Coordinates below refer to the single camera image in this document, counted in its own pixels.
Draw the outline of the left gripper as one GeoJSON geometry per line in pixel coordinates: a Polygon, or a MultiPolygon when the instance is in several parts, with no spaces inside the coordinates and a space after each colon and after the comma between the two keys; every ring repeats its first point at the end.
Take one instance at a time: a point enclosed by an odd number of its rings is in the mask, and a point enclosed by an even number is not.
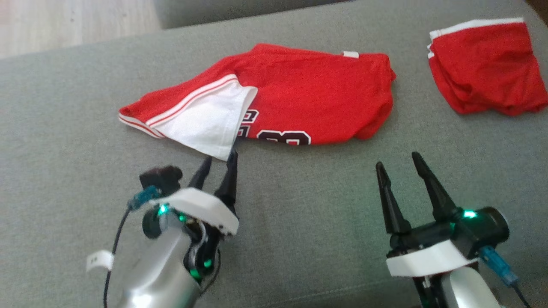
{"type": "Polygon", "coordinates": [[[152,279],[180,268],[183,277],[202,281],[214,272],[220,242],[237,234],[238,153],[231,150],[227,172],[214,195],[202,191],[212,162],[211,156],[205,158],[188,188],[151,200],[153,207],[143,216],[142,229],[153,240],[144,261],[152,279]]]}

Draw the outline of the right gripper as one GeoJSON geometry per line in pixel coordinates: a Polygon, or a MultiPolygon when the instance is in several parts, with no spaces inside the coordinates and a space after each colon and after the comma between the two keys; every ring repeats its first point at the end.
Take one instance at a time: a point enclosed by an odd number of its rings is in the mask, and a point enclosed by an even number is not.
{"type": "Polygon", "coordinates": [[[403,217],[391,189],[391,180],[382,162],[377,162],[376,177],[381,199],[385,230],[391,234],[391,250],[386,265],[392,277],[424,277],[450,272],[476,263],[478,258],[467,258],[451,241],[459,215],[459,207],[427,165],[421,154],[411,153],[417,174],[425,183],[432,204],[431,222],[411,229],[403,217]]]}

